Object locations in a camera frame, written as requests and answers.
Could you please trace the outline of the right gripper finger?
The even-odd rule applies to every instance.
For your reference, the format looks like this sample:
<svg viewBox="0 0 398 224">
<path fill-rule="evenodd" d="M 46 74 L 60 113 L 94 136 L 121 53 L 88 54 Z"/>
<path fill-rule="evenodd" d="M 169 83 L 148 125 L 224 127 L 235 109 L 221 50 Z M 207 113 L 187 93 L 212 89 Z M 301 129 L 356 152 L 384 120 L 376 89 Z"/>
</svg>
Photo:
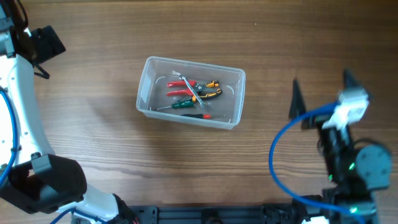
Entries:
<svg viewBox="0 0 398 224">
<path fill-rule="evenodd" d="M 295 119 L 306 112 L 307 110 L 300 90 L 299 81 L 295 78 L 292 85 L 292 100 L 289 109 L 289 119 Z"/>
<path fill-rule="evenodd" d="M 358 90 L 362 89 L 362 87 L 350 69 L 346 68 L 343 70 L 343 91 Z"/>
</svg>

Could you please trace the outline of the orange black long-nose pliers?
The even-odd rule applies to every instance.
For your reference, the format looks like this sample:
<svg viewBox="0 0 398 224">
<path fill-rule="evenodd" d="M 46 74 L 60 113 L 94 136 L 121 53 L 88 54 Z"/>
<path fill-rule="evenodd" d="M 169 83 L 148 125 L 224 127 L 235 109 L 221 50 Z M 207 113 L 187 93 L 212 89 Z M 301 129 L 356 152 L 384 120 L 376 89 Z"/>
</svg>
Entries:
<svg viewBox="0 0 398 224">
<path fill-rule="evenodd" d="M 202 100 L 211 100 L 223 93 L 218 80 L 213 80 L 204 84 L 195 83 L 192 87 Z"/>
</svg>

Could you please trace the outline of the black red handled screwdriver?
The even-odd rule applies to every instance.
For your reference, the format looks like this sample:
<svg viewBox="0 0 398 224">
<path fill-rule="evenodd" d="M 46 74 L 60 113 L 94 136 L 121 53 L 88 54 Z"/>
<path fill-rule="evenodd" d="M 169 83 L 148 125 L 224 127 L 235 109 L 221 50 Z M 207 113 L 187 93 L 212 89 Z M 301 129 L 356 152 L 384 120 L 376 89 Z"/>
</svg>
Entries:
<svg viewBox="0 0 398 224">
<path fill-rule="evenodd" d="M 217 119 L 225 117 L 223 114 L 183 114 L 182 116 L 198 119 Z"/>
</svg>

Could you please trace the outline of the silver L-shaped socket wrench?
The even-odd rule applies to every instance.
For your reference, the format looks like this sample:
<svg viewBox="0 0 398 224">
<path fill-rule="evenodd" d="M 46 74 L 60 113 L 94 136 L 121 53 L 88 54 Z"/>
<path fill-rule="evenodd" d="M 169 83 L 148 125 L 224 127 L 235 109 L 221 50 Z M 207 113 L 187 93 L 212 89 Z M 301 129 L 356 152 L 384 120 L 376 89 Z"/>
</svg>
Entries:
<svg viewBox="0 0 398 224">
<path fill-rule="evenodd" d="M 180 79 L 182 79 L 185 82 L 185 84 L 187 85 L 188 89 L 192 92 L 192 94 L 195 96 L 197 101 L 200 103 L 200 106 L 203 109 L 205 109 L 206 108 L 206 103 L 200 98 L 198 93 L 194 90 L 194 88 L 189 83 L 188 79 L 184 75 L 182 75 L 181 73 L 176 72 L 175 70 L 172 71 L 172 75 L 178 76 Z"/>
</svg>

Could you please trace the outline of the red handled pruning shears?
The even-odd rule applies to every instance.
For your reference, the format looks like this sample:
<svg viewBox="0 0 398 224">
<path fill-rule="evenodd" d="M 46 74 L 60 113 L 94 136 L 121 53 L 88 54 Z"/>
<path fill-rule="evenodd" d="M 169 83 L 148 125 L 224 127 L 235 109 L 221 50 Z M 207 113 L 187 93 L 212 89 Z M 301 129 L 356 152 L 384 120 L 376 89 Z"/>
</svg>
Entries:
<svg viewBox="0 0 398 224">
<path fill-rule="evenodd" d="M 197 92 L 200 93 L 203 91 L 202 87 L 199 87 L 197 82 L 195 80 L 188 80 L 189 84 L 191 87 Z M 166 95 L 167 96 L 193 96 L 193 93 L 191 90 L 187 87 L 186 83 L 184 81 L 175 81 L 175 82 L 168 82 L 167 87 L 168 88 L 173 88 L 173 87 L 182 87 L 184 86 L 185 89 L 181 90 L 173 90 L 168 92 Z"/>
</svg>

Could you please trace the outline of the green handled screwdriver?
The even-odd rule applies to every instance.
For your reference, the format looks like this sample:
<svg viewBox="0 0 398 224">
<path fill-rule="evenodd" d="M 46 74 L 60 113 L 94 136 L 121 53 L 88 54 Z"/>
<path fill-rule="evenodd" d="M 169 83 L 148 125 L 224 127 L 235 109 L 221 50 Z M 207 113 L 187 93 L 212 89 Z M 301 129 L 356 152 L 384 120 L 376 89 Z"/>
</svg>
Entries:
<svg viewBox="0 0 398 224">
<path fill-rule="evenodd" d="M 157 108 L 157 110 L 168 109 L 168 108 L 171 108 L 171 109 L 189 108 L 189 107 L 193 107 L 195 105 L 195 102 L 196 102 L 196 98 L 194 96 L 186 96 L 184 98 L 177 100 L 170 106 Z"/>
</svg>

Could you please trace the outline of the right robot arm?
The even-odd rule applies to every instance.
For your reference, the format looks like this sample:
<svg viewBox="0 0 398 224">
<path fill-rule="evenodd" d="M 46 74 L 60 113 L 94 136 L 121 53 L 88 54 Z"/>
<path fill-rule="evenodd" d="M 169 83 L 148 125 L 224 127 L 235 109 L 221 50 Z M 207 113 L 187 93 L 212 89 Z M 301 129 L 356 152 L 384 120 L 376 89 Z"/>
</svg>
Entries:
<svg viewBox="0 0 398 224">
<path fill-rule="evenodd" d="M 330 112 L 310 115 L 301 124 L 302 129 L 318 131 L 318 149 L 335 184 L 323 190 L 323 202 L 348 211 L 323 208 L 321 212 L 330 223 L 357 223 L 358 218 L 362 223 L 377 223 L 374 193 L 390 185 L 392 155 L 375 140 L 353 139 L 349 127 L 364 116 L 370 95 L 350 70 L 344 70 L 343 84 Z"/>
</svg>

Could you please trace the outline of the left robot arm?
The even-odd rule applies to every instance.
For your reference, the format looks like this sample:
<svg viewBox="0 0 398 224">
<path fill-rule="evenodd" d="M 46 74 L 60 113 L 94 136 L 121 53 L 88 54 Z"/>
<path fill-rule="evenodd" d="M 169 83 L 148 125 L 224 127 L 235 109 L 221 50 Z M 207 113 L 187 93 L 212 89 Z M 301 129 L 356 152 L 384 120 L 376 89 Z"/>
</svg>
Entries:
<svg viewBox="0 0 398 224">
<path fill-rule="evenodd" d="M 73 159 L 50 145 L 34 93 L 42 64 L 65 51 L 51 26 L 29 30 L 20 1 L 1 2 L 1 198 L 28 214 L 76 216 L 85 223 L 138 223 L 115 194 L 86 181 Z"/>
</svg>

